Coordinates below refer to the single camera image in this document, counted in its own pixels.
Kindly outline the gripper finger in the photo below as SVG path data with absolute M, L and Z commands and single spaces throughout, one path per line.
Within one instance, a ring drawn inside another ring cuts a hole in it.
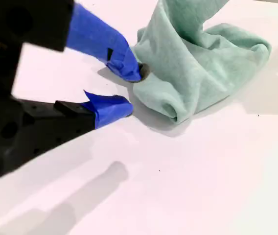
M 133 105 L 122 96 L 86 97 L 83 103 L 46 103 L 0 96 L 0 177 L 133 113 Z
M 125 37 L 73 0 L 25 0 L 33 18 L 28 43 L 55 51 L 70 48 L 104 63 L 128 82 L 140 82 L 149 67 L 135 58 Z

